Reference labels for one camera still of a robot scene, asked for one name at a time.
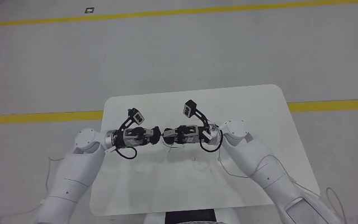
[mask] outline yellow floor line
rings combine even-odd
[[[291,113],[358,110],[358,100],[289,102]],[[0,124],[102,120],[103,111],[0,115]]]
[[[41,18],[37,20],[0,21],[0,26],[20,26],[33,24],[54,24],[61,22],[84,22],[95,20],[118,20],[125,18],[153,17],[153,16],[174,16],[183,14],[202,14],[216,12],[252,11],[252,10],[276,10],[281,8],[332,6],[336,4],[355,4],[358,0],[318,0],[306,2],[285,2],[275,4],[253,4],[244,6],[224,6],[212,8],[188,8],[182,10],[148,11],[109,15],[86,15],[65,18]]]

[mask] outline white cable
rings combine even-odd
[[[60,158],[59,160],[54,160],[50,157],[49,158],[49,168],[48,168],[48,172],[47,172],[47,176],[46,176],[46,196],[45,198],[47,197],[47,195],[49,194],[49,187],[48,187],[48,182],[49,182],[49,177],[50,177],[50,170],[51,170],[51,162],[52,161],[60,161],[60,160],[63,160],[63,158]],[[2,219],[5,218],[5,217],[11,217],[11,216],[19,216],[21,214],[28,214],[30,212],[33,212],[35,211],[36,209],[38,209],[44,202],[45,198],[43,200],[41,200],[40,204],[38,204],[35,208],[31,209],[31,210],[28,210],[28,211],[25,211],[25,212],[16,212],[16,213],[9,213],[9,214],[3,214],[2,216],[0,216],[0,224],[2,224]]]
[[[279,162],[279,164],[280,164],[281,167],[284,169],[286,175],[289,177],[289,179],[292,181],[292,183],[296,184],[296,185],[299,186],[300,188],[302,188],[302,189],[304,189],[304,190],[306,190],[306,191],[312,193],[312,194],[315,195],[316,197],[320,198],[320,196],[319,196],[318,194],[316,194],[315,192],[313,192],[313,191],[311,191],[310,189],[305,188],[304,186],[302,186],[302,185],[300,185],[299,183],[297,183],[297,181],[289,175],[289,173],[287,172],[286,168],[283,166],[282,162],[281,162],[276,156],[274,156],[274,155],[266,155],[266,156],[264,156],[264,157],[259,161],[259,163],[258,163],[258,165],[256,166],[254,172],[253,172],[250,176],[239,176],[239,175],[234,175],[234,174],[229,173],[229,172],[226,170],[226,168],[224,167],[224,165],[223,165],[223,163],[222,163],[222,160],[221,160],[221,158],[220,158],[220,149],[219,149],[218,161],[220,162],[221,166],[223,167],[223,169],[225,170],[225,172],[226,172],[228,175],[230,175],[230,176],[235,176],[235,177],[238,177],[238,178],[250,178],[252,175],[254,175],[254,174],[258,171],[258,168],[259,168],[261,162],[263,161],[263,159],[266,158],[266,157],[269,157],[269,156],[275,158],[276,161]],[[343,216],[341,216],[341,215],[337,212],[337,210],[336,210],[335,207],[333,206],[331,200],[329,199],[329,195],[328,195],[328,191],[329,191],[329,190],[332,191],[332,192],[334,193],[335,197],[337,198],[338,203],[340,204],[340,207],[341,207]],[[358,218],[358,215],[352,216],[352,217],[348,217],[348,218],[346,217],[346,214],[345,214],[344,209],[343,209],[342,202],[341,202],[341,200],[339,199],[339,197],[338,197],[338,195],[336,194],[336,192],[335,192],[332,188],[330,188],[330,187],[326,188],[326,197],[327,197],[327,199],[328,199],[329,205],[333,208],[333,210],[335,211],[335,213],[336,213],[341,219],[344,220],[345,224],[347,224],[347,220],[354,220],[354,219]]]

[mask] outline concrete floor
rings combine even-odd
[[[274,3],[279,1],[256,1]],[[0,1],[0,21],[252,4],[251,1]],[[0,114],[102,110],[112,96],[273,83],[287,102],[358,98],[358,5],[0,27]],[[321,192],[358,208],[358,112],[293,114]],[[100,122],[0,125],[0,214],[45,194],[47,157]],[[50,177],[55,174],[54,163]],[[90,191],[71,223],[142,223],[144,214],[95,217]],[[273,206],[237,208],[242,223],[279,223]],[[34,213],[4,219],[28,223]]]

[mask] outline table surface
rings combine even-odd
[[[143,115],[144,128],[202,125],[182,113],[192,99],[213,123],[244,120],[273,150],[298,183],[319,193],[310,163],[279,87],[275,85],[217,88],[112,97],[105,103],[101,131],[118,129],[128,108]],[[138,147],[138,156],[126,160],[115,152],[105,156],[92,186],[91,211],[98,216],[192,209],[258,206],[272,201],[252,180],[229,176],[217,161],[218,152],[207,153],[199,144],[162,143]],[[130,149],[123,150],[132,155]],[[224,166],[243,175],[225,150]]]

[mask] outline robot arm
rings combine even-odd
[[[223,148],[240,170],[263,188],[282,223],[343,223],[320,199],[294,184],[271,149],[245,130],[243,122],[228,121],[220,129]]]
[[[140,125],[144,121],[137,109],[128,112],[127,120],[120,129],[99,133],[93,129],[84,129],[76,137],[74,148],[67,153],[60,164],[54,185],[41,207],[35,223],[66,224],[82,195],[94,182],[106,152],[116,151],[124,158],[136,157],[134,147],[148,143],[156,144],[161,136],[158,127],[144,129],[129,128],[133,123]],[[120,152],[130,147],[135,151],[133,157]]]
[[[166,129],[163,138],[168,144],[174,142],[196,143],[206,150],[201,142],[223,146],[235,164],[271,198],[284,224],[343,223],[343,220],[330,210],[320,199],[299,188],[293,179],[278,163],[271,149],[258,137],[251,134],[240,122],[227,121],[220,127],[208,124],[205,115],[189,100],[183,113],[188,117],[195,115],[203,127],[180,126],[175,130]]]

